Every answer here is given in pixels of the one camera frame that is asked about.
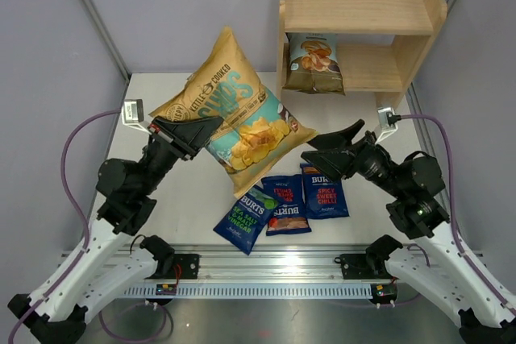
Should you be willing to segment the large kettle cooked chips bag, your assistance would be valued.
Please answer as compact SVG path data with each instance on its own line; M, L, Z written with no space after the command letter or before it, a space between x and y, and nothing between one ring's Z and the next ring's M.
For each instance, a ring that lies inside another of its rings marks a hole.
M150 115L172 122L222 118L206 149L226 170L237 198L284 155L317 135L263 85L230 27L221 30L184 89Z

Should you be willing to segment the olive light-blue chips bag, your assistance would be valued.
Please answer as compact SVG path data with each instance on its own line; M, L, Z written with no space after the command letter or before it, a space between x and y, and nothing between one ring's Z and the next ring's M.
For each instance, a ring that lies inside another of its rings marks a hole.
M344 95L335 33L286 34L288 61L284 89L301 93Z

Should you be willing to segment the blue sea salt vinegar bag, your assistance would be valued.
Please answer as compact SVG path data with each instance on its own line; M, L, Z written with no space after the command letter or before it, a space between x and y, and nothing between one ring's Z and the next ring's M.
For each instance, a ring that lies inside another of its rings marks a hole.
M276 196L255 185L231 207L213 231L245 255L250 255L261 231L280 204Z

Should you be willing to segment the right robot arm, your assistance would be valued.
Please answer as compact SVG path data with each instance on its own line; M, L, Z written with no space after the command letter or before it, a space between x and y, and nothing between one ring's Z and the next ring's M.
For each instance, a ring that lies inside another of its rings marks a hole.
M443 178L437 159L424 151L395 163L364 126L318 135L302 158L332 182L355 174L392 197L386 209L396 229L439 265L435 271L417 263L408 247L384 235L366 250L366 267L374 276L402 280L445 313L466 343L513 343L515 295L504 287L468 249L450 209L435 199L452 180Z

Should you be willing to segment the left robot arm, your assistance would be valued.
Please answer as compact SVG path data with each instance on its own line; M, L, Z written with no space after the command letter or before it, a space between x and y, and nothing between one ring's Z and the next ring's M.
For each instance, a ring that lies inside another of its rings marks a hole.
M94 276L150 218L150 196L178 160L192 160L222 124L220 117L171 122L154 118L138 161L108 159L98 170L96 189L105 197L97 217L84 221L84 237L52 276L8 304L40 343L75 343L86 326L130 285L177 270L174 249L162 238L146 237L129 259L104 276Z

